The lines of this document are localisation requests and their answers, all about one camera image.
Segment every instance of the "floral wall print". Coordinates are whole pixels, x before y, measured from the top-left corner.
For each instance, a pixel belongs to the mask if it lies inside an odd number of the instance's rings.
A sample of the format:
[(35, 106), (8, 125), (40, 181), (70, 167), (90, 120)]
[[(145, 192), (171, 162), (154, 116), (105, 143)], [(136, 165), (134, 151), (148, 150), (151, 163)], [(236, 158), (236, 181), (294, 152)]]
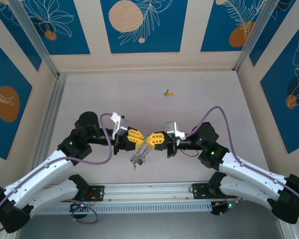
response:
[(187, 0), (101, 0), (111, 53), (179, 52)]
[(240, 51), (266, 0), (215, 0), (201, 51)]
[(33, 67), (38, 71), (42, 60), (22, 30), (19, 22), (13, 15), (5, 0), (0, 0), (0, 19), (25, 53), (29, 61), (32, 63)]
[(286, 150), (299, 148), (299, 30), (261, 80)]
[[(90, 54), (73, 0), (20, 2), (51, 55)], [(0, 18), (22, 31), (5, 0), (0, 0)]]
[(249, 57), (255, 66), (296, 0), (280, 0)]
[(0, 158), (7, 159), (32, 86), (0, 48)]

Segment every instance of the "black cable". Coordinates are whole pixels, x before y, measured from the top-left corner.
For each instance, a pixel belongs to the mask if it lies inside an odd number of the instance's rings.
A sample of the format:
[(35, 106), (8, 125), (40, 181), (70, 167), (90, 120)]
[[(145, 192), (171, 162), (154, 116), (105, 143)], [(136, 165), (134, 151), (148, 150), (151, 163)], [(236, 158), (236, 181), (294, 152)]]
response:
[(188, 155), (187, 153), (184, 153), (184, 151), (181, 149), (180, 150), (183, 154), (185, 154), (186, 156), (188, 156), (188, 157), (196, 157), (197, 155), (199, 155), (199, 152), (198, 152), (198, 150), (196, 150), (197, 151), (197, 154), (195, 154), (195, 155)]

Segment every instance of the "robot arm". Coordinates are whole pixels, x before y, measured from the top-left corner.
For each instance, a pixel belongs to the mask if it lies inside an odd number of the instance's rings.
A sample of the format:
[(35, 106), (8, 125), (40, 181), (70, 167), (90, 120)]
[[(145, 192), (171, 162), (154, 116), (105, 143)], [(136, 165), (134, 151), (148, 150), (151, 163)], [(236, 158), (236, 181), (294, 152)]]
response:
[(151, 134), (147, 144), (156, 150), (166, 149), (168, 158), (175, 156), (178, 149), (202, 150), (198, 159), (207, 168), (217, 171), (208, 183), (211, 193), (234, 195), (256, 202), (271, 209), (279, 219), (295, 224), (299, 217), (299, 197), (284, 186), (299, 193), (299, 178), (293, 174), (287, 178), (237, 159), (216, 142), (218, 137), (209, 122), (201, 124), (189, 137), (178, 131), (175, 122), (168, 122), (167, 131)]
[[(135, 150), (144, 143), (142, 134), (128, 127), (124, 117), (113, 113), (111, 119), (115, 123), (114, 129), (105, 130), (115, 155), (120, 149)], [(31, 217), (50, 205), (67, 199), (82, 200), (88, 194), (89, 185), (80, 175), (73, 175), (49, 189), (43, 188), (78, 163), (68, 157), (83, 160), (90, 154), (90, 143), (108, 145), (97, 115), (85, 112), (75, 122), (75, 129), (45, 161), (18, 181), (5, 188), (0, 187), (0, 203), (8, 197), (0, 206), (0, 222), (8, 233), (19, 230)]]

